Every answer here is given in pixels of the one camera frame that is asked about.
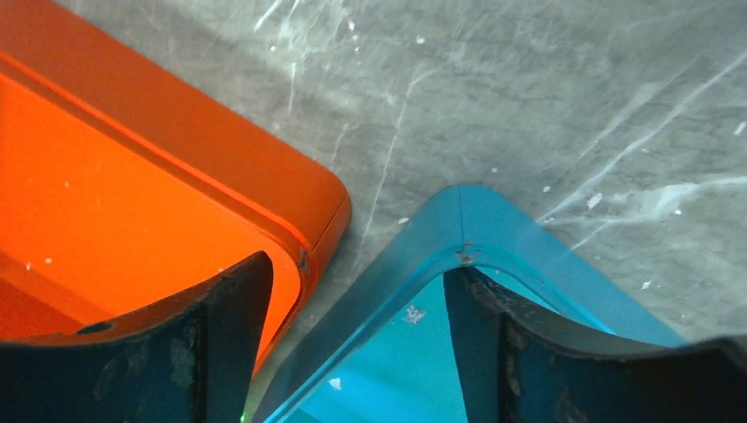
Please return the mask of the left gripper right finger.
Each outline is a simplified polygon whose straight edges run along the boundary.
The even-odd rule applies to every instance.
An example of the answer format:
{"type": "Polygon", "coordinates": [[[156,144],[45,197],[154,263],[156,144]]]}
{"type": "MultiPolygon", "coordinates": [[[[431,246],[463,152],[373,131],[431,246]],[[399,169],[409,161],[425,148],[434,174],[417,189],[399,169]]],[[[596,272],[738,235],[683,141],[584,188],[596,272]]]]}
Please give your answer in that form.
{"type": "Polygon", "coordinates": [[[743,422],[746,339],[669,348],[544,308],[471,267],[445,302],[470,422],[743,422]]]}

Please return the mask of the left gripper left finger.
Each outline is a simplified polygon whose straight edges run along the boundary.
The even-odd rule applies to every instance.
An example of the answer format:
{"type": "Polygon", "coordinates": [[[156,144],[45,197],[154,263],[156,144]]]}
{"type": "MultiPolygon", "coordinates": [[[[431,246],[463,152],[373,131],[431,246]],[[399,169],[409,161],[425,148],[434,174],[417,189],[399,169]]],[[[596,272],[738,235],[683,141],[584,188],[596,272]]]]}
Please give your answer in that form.
{"type": "Polygon", "coordinates": [[[270,303],[258,251],[71,334],[1,344],[4,422],[237,422],[270,303]]]}

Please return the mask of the light blue tray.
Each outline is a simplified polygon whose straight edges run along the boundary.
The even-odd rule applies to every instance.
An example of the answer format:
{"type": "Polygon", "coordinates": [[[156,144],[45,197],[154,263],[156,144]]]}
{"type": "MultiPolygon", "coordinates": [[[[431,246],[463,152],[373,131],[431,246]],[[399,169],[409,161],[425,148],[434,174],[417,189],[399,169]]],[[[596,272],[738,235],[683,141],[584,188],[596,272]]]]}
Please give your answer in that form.
{"type": "Polygon", "coordinates": [[[495,190],[431,197],[292,349],[256,422],[464,422],[444,275],[474,266],[541,308],[622,338],[684,342],[495,190]]]}

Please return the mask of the orange tray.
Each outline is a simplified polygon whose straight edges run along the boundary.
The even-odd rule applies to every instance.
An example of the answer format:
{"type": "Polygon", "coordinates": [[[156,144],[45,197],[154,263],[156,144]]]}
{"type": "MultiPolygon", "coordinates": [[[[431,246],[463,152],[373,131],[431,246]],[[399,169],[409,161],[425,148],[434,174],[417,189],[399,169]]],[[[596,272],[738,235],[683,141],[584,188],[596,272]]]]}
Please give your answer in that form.
{"type": "Polygon", "coordinates": [[[71,333],[256,251],[256,361],[351,218],[324,166],[53,1],[1,4],[1,338],[71,333]]]}

